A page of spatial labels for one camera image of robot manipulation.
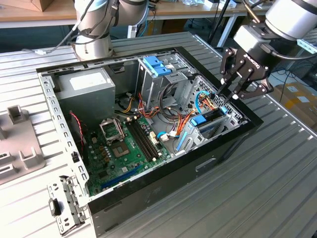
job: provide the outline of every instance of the wooden table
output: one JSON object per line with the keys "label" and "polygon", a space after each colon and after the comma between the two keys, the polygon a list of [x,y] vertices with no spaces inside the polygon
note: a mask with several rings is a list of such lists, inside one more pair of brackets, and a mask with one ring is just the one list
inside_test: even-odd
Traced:
{"label": "wooden table", "polygon": [[[255,9],[258,15],[264,15],[267,9]],[[207,7],[203,4],[198,6],[186,6],[180,2],[159,2],[156,9],[156,20],[167,19],[188,19],[188,18],[205,18],[215,17],[216,8]],[[227,9],[224,14],[229,17],[229,21],[218,43],[218,47],[223,46],[227,39],[235,20],[238,16],[246,16],[247,12],[241,4],[236,8]],[[148,20],[153,19],[153,13],[150,11]],[[0,8],[0,28],[16,27],[34,27],[34,26],[55,26],[55,25],[72,25],[76,22],[76,11],[72,0],[55,0],[45,12],[37,12],[21,9],[11,6],[2,6]],[[128,38],[135,37],[136,27],[129,26]]]}

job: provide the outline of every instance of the cardboard box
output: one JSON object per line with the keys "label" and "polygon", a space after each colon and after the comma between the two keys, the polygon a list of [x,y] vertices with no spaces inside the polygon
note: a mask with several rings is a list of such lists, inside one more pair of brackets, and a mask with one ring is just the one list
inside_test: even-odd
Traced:
{"label": "cardboard box", "polygon": [[[283,85],[277,85],[271,95],[280,100]],[[284,88],[281,104],[294,114],[299,120],[317,131],[317,96],[304,85],[287,83]]]}
{"label": "cardboard box", "polygon": [[0,4],[33,11],[44,11],[53,0],[0,0]]}

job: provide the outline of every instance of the connector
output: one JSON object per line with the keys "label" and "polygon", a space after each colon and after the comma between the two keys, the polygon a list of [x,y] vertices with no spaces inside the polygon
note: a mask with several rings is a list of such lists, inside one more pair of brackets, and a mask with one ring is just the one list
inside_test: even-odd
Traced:
{"label": "connector", "polygon": [[44,56],[47,54],[47,52],[43,51],[43,50],[35,50],[34,53],[36,53],[37,55],[40,55],[40,56]]}
{"label": "connector", "polygon": [[116,13],[119,10],[119,5],[120,5],[120,2],[118,0],[112,2],[111,9],[110,9],[111,17],[115,17]]}

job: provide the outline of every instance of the gray power supply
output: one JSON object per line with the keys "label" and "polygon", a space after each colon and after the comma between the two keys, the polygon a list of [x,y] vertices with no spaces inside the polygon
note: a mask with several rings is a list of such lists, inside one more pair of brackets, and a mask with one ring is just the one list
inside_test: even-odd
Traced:
{"label": "gray power supply", "polygon": [[88,127],[113,115],[115,84],[103,68],[62,75],[55,83],[63,112],[74,112]]}

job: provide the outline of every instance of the slotted metal table surface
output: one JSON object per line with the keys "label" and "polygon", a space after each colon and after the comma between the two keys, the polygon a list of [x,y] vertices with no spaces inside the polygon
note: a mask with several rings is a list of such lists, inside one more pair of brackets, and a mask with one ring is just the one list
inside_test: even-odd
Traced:
{"label": "slotted metal table surface", "polygon": [[[221,57],[190,33],[113,44],[118,54],[183,46],[220,79]],[[47,162],[43,169],[0,186],[0,237],[59,236],[46,185],[69,168],[35,69],[76,61],[70,47],[46,57],[0,54],[0,113],[16,104],[29,111]],[[264,124],[229,160],[105,237],[310,238],[317,229],[317,137],[268,96],[246,103]],[[93,235],[93,227],[86,223],[68,237]]]}
{"label": "slotted metal table surface", "polygon": [[303,39],[298,40],[297,44],[311,54],[317,53],[317,28],[310,31]]}

